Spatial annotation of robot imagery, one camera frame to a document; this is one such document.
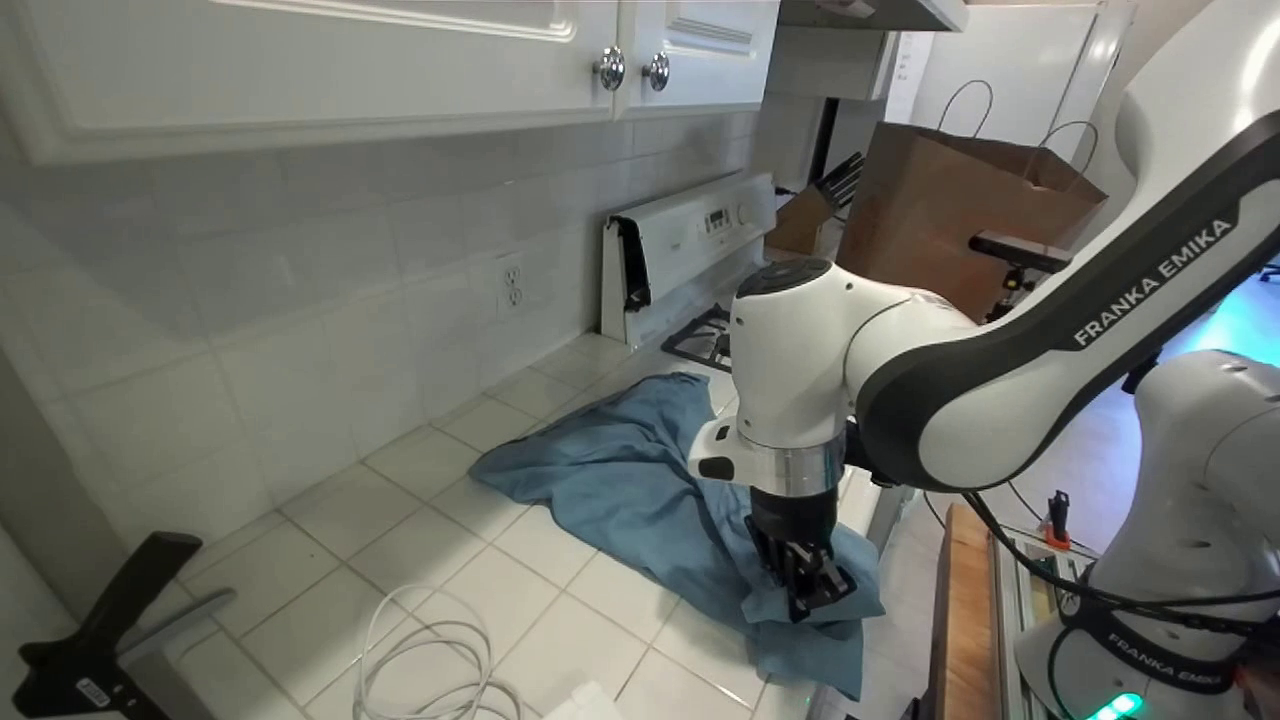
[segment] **blue towel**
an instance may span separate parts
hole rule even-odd
[[[790,623],[790,597],[745,523],[747,489],[685,470],[710,407],[710,381],[653,378],[479,456],[474,475],[520,504],[549,504],[565,531],[742,628],[763,681],[805,678],[859,695],[859,621],[883,613],[878,548],[837,527],[833,548],[855,594]]]

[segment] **stove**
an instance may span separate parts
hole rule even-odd
[[[763,265],[771,216],[768,171],[613,212],[601,254],[601,335],[727,372],[727,302]]]

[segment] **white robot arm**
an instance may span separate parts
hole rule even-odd
[[[1206,8],[1127,89],[1122,141],[1132,203],[997,324],[830,265],[778,265],[742,289],[742,414],[706,429],[691,466],[751,486],[751,531],[798,617],[847,594],[825,544],[847,407],[879,481],[1004,486],[1099,389],[1280,254],[1280,8]],[[1245,640],[1224,628],[1280,603],[1263,597],[1280,584],[1280,372],[1238,357],[1161,365],[1141,419],[1132,518],[1079,613],[1020,643],[1023,678],[1064,717],[1122,687],[1150,695],[1153,717],[1241,717],[1228,666]]]

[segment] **white tile floor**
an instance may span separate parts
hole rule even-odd
[[[227,720],[352,717],[366,623],[391,590],[418,584],[398,597],[390,633],[476,613],[493,633],[499,681],[531,714],[556,707],[591,681],[630,720],[805,720],[814,684],[763,684],[742,638],[573,541],[544,509],[520,509],[464,475],[485,448],[664,365],[674,362],[575,340],[207,548],[184,574],[184,590],[227,584],[241,602],[220,613],[220,633],[177,652],[181,669]],[[1051,489],[1090,489],[1077,497],[1077,518],[1092,544],[1115,531],[1127,504],[1123,473],[1097,486],[1097,470],[1132,461],[1123,443],[1115,456],[1115,429],[1132,431],[1123,403],[1127,395],[1106,395],[1023,481],[1037,500]],[[997,509],[1008,522],[1020,512],[999,492]],[[937,522],[924,504],[907,504],[883,548],[890,617],[870,623],[866,704],[842,704],[842,720],[844,714],[895,720],[924,691],[937,548]],[[408,704],[445,687],[445,666],[414,652],[379,695]]]

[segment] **cabinet knob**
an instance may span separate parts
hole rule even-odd
[[[620,48],[605,48],[601,60],[591,63],[591,74],[605,92],[616,92],[630,82],[630,55]]]
[[[649,82],[653,92],[664,92],[674,86],[674,60],[653,55],[649,63],[642,63],[642,78]]]

